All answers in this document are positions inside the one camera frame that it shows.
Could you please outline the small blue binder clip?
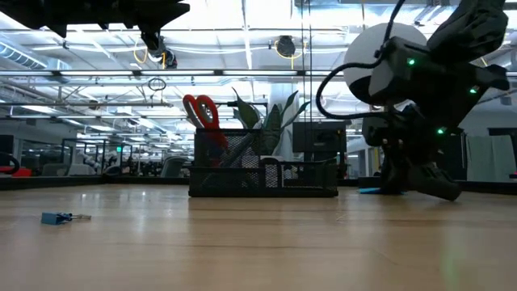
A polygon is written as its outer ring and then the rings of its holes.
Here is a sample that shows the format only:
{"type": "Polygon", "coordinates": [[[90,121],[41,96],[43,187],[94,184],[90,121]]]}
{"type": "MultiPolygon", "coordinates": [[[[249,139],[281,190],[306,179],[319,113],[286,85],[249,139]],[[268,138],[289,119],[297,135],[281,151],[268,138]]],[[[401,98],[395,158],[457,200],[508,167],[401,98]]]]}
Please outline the small blue binder clip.
{"type": "Polygon", "coordinates": [[[90,215],[85,214],[72,214],[72,213],[49,213],[43,212],[41,214],[40,222],[45,225],[58,226],[73,220],[90,220],[90,215]]]}

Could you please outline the pale green panel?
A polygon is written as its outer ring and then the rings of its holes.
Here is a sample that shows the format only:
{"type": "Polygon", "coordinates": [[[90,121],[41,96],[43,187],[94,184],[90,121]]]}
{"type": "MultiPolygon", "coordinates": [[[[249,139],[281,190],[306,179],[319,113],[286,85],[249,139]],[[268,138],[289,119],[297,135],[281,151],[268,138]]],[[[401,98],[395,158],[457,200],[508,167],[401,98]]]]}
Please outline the pale green panel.
{"type": "Polygon", "coordinates": [[[467,137],[467,180],[474,182],[511,182],[517,170],[510,136],[467,137]]]}

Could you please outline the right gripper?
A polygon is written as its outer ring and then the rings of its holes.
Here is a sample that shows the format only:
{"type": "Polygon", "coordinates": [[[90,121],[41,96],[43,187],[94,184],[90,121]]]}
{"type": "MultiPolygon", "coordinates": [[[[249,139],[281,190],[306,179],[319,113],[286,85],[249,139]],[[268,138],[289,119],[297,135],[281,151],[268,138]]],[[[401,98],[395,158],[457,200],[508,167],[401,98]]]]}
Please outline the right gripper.
{"type": "Polygon", "coordinates": [[[365,117],[364,140],[372,147],[380,147],[386,158],[381,166],[381,191],[386,195],[402,194],[409,169],[407,178],[413,190],[456,200],[461,194],[459,184],[434,164],[446,138],[455,133],[455,125],[428,119],[415,105],[365,117]]]}

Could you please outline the black metal table frame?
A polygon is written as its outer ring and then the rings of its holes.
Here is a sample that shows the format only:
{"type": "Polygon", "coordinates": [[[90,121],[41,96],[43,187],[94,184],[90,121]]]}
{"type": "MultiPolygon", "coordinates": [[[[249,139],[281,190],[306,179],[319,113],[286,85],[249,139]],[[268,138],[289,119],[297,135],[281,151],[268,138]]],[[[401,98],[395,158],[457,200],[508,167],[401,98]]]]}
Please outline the black metal table frame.
{"type": "MultiPolygon", "coordinates": [[[[464,192],[479,192],[517,196],[517,181],[511,182],[479,182],[456,181],[464,192]]],[[[0,178],[0,191],[25,190],[36,188],[62,188],[76,186],[113,184],[144,184],[144,185],[188,185],[188,178],[159,178],[117,176],[102,177],[100,175],[70,176],[70,177],[14,177],[0,178]]]]}

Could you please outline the blue sticky note pad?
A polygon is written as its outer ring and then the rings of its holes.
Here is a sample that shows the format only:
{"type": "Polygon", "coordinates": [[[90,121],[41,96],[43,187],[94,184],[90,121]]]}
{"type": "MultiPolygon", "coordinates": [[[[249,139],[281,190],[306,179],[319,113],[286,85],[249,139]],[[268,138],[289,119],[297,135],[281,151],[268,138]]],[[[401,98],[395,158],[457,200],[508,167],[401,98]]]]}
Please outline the blue sticky note pad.
{"type": "Polygon", "coordinates": [[[363,195],[386,195],[386,196],[400,196],[403,195],[404,192],[387,192],[383,191],[381,188],[360,188],[359,194],[363,195]]]}

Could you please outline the grey and blue office chair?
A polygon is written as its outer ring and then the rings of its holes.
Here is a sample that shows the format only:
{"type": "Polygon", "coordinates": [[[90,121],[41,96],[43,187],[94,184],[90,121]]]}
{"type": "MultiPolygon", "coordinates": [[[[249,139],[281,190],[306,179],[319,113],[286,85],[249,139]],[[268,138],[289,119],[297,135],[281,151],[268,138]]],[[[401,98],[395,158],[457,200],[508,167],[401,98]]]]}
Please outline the grey and blue office chair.
{"type": "Polygon", "coordinates": [[[171,156],[164,160],[161,178],[183,178],[183,165],[187,162],[187,158],[180,156],[171,156]]]}

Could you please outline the white globe lamp black stand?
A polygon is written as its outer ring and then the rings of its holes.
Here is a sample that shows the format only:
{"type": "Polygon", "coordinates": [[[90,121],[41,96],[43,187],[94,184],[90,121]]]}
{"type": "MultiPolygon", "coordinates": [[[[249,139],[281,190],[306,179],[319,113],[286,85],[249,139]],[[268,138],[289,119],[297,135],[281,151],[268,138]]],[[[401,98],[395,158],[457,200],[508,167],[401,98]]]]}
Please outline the white globe lamp black stand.
{"type": "MultiPolygon", "coordinates": [[[[374,63],[375,51],[384,43],[387,25],[387,23],[380,23],[360,33],[350,44],[343,63],[374,63]]],[[[390,36],[401,37],[420,45],[427,43],[427,38],[417,28],[404,23],[394,23],[390,36]]],[[[357,99],[377,107],[383,105],[383,103],[372,103],[370,100],[368,88],[372,69],[349,68],[345,69],[343,74],[345,83],[357,99]]]]}

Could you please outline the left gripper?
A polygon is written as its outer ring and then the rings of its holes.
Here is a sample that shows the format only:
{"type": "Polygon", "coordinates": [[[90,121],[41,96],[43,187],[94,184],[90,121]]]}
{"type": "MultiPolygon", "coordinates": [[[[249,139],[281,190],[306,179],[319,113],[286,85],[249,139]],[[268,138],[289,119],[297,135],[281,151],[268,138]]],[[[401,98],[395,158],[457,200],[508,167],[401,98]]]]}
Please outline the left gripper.
{"type": "Polygon", "coordinates": [[[158,8],[142,7],[140,0],[92,0],[95,22],[104,30],[111,23],[122,23],[126,28],[138,26],[141,39],[149,50],[160,49],[160,27],[190,11],[190,5],[183,2],[167,2],[158,8]]]}

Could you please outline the black box on stand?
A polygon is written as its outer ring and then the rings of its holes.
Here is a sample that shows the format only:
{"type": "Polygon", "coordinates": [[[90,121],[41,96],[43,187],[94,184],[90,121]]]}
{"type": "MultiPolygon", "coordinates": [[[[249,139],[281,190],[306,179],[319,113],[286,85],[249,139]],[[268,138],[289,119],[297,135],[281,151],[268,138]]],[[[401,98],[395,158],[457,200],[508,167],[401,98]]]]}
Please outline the black box on stand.
{"type": "Polygon", "coordinates": [[[337,178],[347,174],[344,154],[347,152],[347,126],[350,121],[306,121],[292,124],[292,150],[303,153],[305,162],[333,159],[337,178]]]}

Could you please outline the green plant in white pot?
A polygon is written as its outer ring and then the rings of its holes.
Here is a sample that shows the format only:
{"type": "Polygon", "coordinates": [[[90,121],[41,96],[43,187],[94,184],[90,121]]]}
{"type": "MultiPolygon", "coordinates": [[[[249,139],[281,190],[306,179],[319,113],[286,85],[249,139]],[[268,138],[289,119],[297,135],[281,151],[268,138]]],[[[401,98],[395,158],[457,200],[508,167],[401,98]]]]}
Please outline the green plant in white pot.
{"type": "Polygon", "coordinates": [[[280,142],[284,130],[310,105],[310,102],[303,103],[296,113],[286,120],[286,111],[292,106],[298,94],[298,91],[295,91],[290,94],[283,107],[281,104],[275,103],[271,110],[261,118],[254,105],[245,102],[234,88],[233,91],[237,97],[237,108],[233,111],[234,116],[239,119],[244,129],[260,131],[254,141],[251,142],[252,150],[260,158],[272,158],[280,151],[280,142]]]}

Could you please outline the black mesh desk organizer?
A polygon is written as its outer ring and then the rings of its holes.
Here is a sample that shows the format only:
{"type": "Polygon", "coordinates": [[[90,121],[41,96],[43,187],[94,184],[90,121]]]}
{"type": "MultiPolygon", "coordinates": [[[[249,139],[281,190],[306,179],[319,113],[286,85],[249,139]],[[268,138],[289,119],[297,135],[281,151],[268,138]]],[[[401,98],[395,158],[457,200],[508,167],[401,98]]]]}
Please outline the black mesh desk organizer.
{"type": "Polygon", "coordinates": [[[246,134],[256,137],[257,129],[221,129],[229,148],[221,155],[218,167],[208,161],[208,147],[195,133],[194,164],[190,167],[191,197],[241,198],[324,198],[338,195],[337,169],[333,159],[320,162],[284,162],[280,158],[260,158],[252,146],[230,166],[225,162],[246,134]]]}

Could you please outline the red-handled scissors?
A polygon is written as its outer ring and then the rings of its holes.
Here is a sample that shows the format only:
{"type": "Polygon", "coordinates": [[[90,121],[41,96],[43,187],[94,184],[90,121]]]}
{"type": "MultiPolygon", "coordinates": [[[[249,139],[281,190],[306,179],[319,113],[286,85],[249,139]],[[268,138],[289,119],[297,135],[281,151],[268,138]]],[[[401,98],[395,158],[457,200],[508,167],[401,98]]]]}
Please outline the red-handled scissors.
{"type": "Polygon", "coordinates": [[[197,129],[206,129],[202,135],[208,147],[208,161],[212,167],[221,163],[221,155],[229,148],[225,135],[221,132],[219,114],[213,100],[207,95],[184,95],[183,107],[190,122],[197,129]]]}

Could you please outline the black cabinet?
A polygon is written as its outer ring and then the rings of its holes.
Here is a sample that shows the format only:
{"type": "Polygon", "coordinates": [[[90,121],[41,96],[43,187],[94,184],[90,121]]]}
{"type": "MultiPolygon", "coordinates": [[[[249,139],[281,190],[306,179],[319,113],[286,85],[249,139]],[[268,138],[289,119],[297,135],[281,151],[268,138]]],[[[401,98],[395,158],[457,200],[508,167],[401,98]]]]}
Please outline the black cabinet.
{"type": "Polygon", "coordinates": [[[443,168],[454,180],[467,179],[467,150],[463,135],[452,135],[443,144],[443,168]]]}

